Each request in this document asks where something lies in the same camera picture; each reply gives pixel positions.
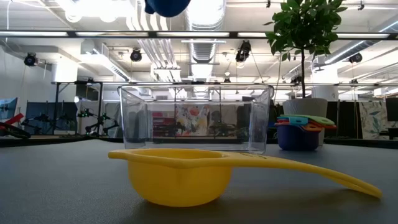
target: potted plant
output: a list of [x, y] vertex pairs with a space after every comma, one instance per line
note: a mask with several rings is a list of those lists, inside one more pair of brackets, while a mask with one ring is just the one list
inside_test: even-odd
[[330, 54], [330, 44], [338, 39], [333, 31], [341, 24], [339, 12], [343, 0], [287, 0], [280, 4], [281, 12], [272, 16], [274, 31], [267, 32], [271, 52], [282, 54], [282, 61], [290, 60], [290, 51], [301, 54], [301, 84], [303, 99], [289, 100], [284, 103], [285, 114], [307, 114], [326, 116], [327, 100], [317, 98], [305, 99], [305, 51], [313, 59], [317, 55]]

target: wall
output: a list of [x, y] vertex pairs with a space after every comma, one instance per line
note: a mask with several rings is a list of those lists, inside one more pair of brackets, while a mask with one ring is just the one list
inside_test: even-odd
[[0, 98], [18, 97], [16, 113], [26, 112], [26, 102], [55, 100], [55, 85], [51, 84], [52, 73], [40, 67], [26, 67], [24, 62], [4, 52], [0, 47]]

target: ceiling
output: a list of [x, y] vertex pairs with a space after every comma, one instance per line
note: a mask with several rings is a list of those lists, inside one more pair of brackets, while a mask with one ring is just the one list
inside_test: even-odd
[[[106, 23], [98, 17], [83, 17], [77, 23], [65, 22], [65, 12], [60, 8], [42, 8], [43, 4], [56, 7], [55, 1], [43, 1], [39, 3], [36, 0], [19, 0], [30, 4], [21, 4], [19, 2], [11, 3], [9, 7], [9, 29], [34, 29], [34, 30], [128, 30], [126, 19], [124, 17], [117, 18], [114, 22]], [[265, 7], [266, 1], [256, 0], [228, 0], [226, 14], [223, 24], [223, 30], [228, 31], [267, 31], [272, 30], [272, 26], [263, 26], [262, 24], [271, 21], [273, 13], [279, 12], [278, 2], [272, 0], [270, 8]], [[7, 5], [8, 1], [0, 0], [0, 29], [7, 29]], [[395, 0], [364, 0], [365, 8], [362, 11], [357, 10], [360, 1], [346, 0], [344, 4], [349, 10], [340, 13], [342, 24], [338, 28], [338, 32], [371, 32], [373, 28], [382, 24], [384, 21], [394, 17], [398, 13], [398, 2]], [[186, 30], [183, 14], [167, 19], [169, 29]], [[9, 39], [9, 45], [49, 45], [56, 46], [64, 50], [68, 54], [81, 60], [80, 44], [82, 39]], [[116, 63], [135, 80], [148, 81], [151, 80], [148, 72], [150, 71], [151, 62], [143, 55], [140, 62], [131, 62], [129, 55], [134, 47], [140, 47], [136, 39], [96, 39], [97, 44], [105, 43], [110, 49], [110, 54]], [[244, 68], [236, 68], [234, 55], [237, 48], [241, 45], [242, 40], [226, 40], [225, 44], [219, 44], [216, 52], [216, 63], [213, 68], [213, 80], [222, 81], [224, 73], [230, 72], [231, 81], [236, 81], [238, 76], [239, 82], [260, 82], [261, 77], [264, 81], [275, 83], [278, 77], [284, 77], [288, 80], [293, 74], [288, 74], [293, 68], [300, 64], [300, 57], [296, 60], [282, 62], [279, 66], [279, 56], [272, 55], [271, 49], [266, 40], [250, 40], [252, 46], [252, 54], [246, 60]], [[346, 44], [348, 40], [338, 40], [331, 45], [331, 52], [334, 52]], [[177, 59], [177, 63], [181, 68], [181, 76], [187, 77], [190, 74], [189, 51], [187, 44], [181, 43], [180, 39], [172, 39], [172, 47]], [[384, 41], [361, 52], [363, 61], [358, 64], [350, 64], [349, 62], [339, 62], [338, 76], [340, 82], [348, 82], [354, 77], [358, 77], [365, 73], [371, 73], [382, 67], [397, 62], [398, 58], [398, 41]], [[373, 59], [378, 55], [389, 52], [385, 56]], [[307, 59], [307, 74], [311, 73], [309, 69], [310, 58]], [[111, 81], [113, 78], [106, 68], [88, 64], [90, 68], [97, 71], [93, 76], [99, 76], [102, 80]], [[398, 77], [398, 72], [390, 71], [388, 73], [380, 73], [372, 77], [366, 82], [379, 82], [383, 79]], [[310, 82], [310, 76], [307, 75], [307, 81]]]

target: colorful artwork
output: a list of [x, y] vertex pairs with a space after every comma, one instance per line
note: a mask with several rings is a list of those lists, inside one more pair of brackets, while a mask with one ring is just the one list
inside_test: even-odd
[[176, 118], [177, 124], [185, 127], [182, 131], [183, 136], [206, 136], [207, 135], [207, 115], [210, 111], [208, 105], [177, 105]]
[[381, 131], [388, 128], [398, 128], [398, 122], [387, 120], [386, 102], [360, 102], [363, 139], [389, 139], [388, 136], [380, 136]]

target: white pot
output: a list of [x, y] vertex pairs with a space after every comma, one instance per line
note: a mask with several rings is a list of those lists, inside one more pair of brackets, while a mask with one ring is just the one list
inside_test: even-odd
[[[322, 98], [304, 98], [288, 100], [283, 103], [284, 114], [302, 114], [311, 116], [321, 116], [326, 118], [328, 101]], [[319, 145], [323, 145], [325, 130], [319, 133]]]

